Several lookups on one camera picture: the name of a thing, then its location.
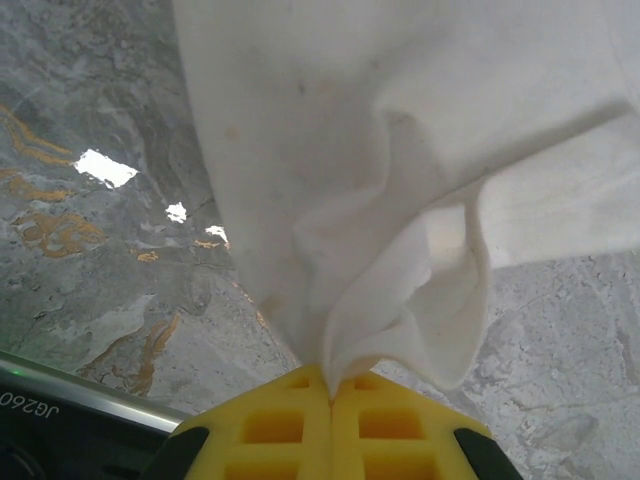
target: white rag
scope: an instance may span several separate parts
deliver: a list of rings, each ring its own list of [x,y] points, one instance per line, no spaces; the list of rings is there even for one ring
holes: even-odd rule
[[[241,280],[332,394],[381,358],[455,387],[492,268],[640,245],[637,0],[174,11]]]

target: silver edge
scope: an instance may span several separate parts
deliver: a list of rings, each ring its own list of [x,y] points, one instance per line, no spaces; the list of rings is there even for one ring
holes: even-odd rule
[[[0,352],[0,382],[171,433],[186,413]]]

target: gray marble tile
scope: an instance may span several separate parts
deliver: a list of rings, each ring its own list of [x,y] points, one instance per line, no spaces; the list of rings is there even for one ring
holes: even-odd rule
[[[0,349],[187,412],[293,368],[205,231],[169,1],[2,2],[0,25]],[[73,166],[90,149],[139,173],[109,188]],[[499,271],[461,388],[378,370],[486,422],[526,478],[635,479],[639,317],[633,252]]]

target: marble floor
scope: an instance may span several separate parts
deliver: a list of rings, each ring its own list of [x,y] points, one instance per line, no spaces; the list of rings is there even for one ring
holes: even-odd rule
[[[292,369],[238,284],[169,0],[0,5],[0,349],[198,412]],[[502,270],[461,388],[534,480],[637,478],[640,255]]]

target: black plastic tab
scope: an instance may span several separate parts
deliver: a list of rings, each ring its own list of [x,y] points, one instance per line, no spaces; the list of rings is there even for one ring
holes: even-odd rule
[[[523,480],[495,440],[468,428],[453,434],[478,480]]]
[[[170,437],[139,480],[184,480],[208,436],[205,427],[195,427]]]

